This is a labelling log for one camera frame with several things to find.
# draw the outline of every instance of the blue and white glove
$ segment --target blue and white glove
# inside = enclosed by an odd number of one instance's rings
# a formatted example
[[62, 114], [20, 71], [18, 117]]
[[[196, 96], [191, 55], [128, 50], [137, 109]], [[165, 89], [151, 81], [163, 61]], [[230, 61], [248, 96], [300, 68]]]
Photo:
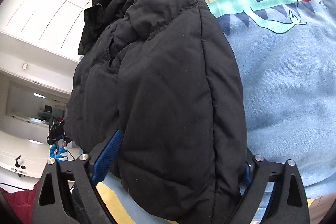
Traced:
[[50, 145], [49, 154], [51, 158], [55, 158], [57, 162], [68, 161], [68, 148], [66, 142], [59, 142], [59, 152], [56, 144]]

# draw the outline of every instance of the maroon garment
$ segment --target maroon garment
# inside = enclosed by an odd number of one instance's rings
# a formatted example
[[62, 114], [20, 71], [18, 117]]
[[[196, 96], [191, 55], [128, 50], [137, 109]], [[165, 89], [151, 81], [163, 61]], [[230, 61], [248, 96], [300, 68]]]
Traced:
[[1, 188], [3, 196], [23, 224], [30, 224], [32, 221], [32, 212], [37, 186], [38, 182], [34, 185], [33, 190], [24, 190], [14, 193], [8, 193], [6, 190]]

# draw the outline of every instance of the blue blanket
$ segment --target blue blanket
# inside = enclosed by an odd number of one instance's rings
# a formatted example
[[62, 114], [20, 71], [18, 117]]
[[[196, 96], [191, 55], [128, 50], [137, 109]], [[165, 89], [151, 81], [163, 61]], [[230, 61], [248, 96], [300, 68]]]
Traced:
[[250, 150], [295, 160], [308, 198], [336, 191], [336, 0], [205, 1], [236, 55]]

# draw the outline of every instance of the dinosaur spike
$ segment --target dinosaur spike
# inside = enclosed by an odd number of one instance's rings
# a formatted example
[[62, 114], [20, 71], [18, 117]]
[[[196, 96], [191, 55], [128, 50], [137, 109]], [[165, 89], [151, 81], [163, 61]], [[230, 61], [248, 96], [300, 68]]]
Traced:
[[311, 6], [311, 3], [309, 1], [301, 1], [304, 7], [306, 7], [309, 11], [315, 13], [313, 6]]
[[258, 10], [258, 11], [253, 11], [256, 15], [260, 16], [261, 18], [267, 20], [268, 19], [268, 16], [267, 16], [267, 13], [265, 11], [265, 9], [262, 9], [262, 10]]
[[222, 15], [217, 21], [226, 35], [230, 34], [230, 14]]
[[247, 27], [250, 26], [250, 17], [247, 14], [242, 12], [242, 13], [238, 13], [238, 14], [234, 14], [234, 15], [236, 16], [236, 18], [241, 20]]
[[283, 14], [285, 17], [287, 17], [287, 12], [282, 5], [271, 7], [271, 9], [274, 9], [274, 10], [278, 11], [279, 13]]
[[295, 2], [294, 2], [294, 3], [290, 3], [290, 4], [286, 4], [286, 6], [288, 6], [289, 9], [294, 10], [294, 11], [296, 12], [296, 14], [297, 14], [299, 17], [301, 17], [299, 11], [297, 10], [296, 3], [295, 3]]

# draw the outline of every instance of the metal screw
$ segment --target metal screw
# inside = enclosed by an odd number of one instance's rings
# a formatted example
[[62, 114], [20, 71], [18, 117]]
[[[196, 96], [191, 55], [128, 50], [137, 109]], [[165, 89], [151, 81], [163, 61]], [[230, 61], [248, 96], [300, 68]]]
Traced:
[[87, 160], [89, 158], [89, 155], [88, 154], [81, 154], [79, 156], [79, 160]]
[[54, 164], [55, 161], [56, 161], [55, 158], [50, 158], [50, 159], [47, 160], [47, 163], [48, 164]]
[[295, 166], [295, 161], [293, 160], [287, 160], [288, 165]]
[[256, 161], [263, 161], [264, 160], [264, 157], [262, 155], [255, 155], [254, 158], [255, 158]]

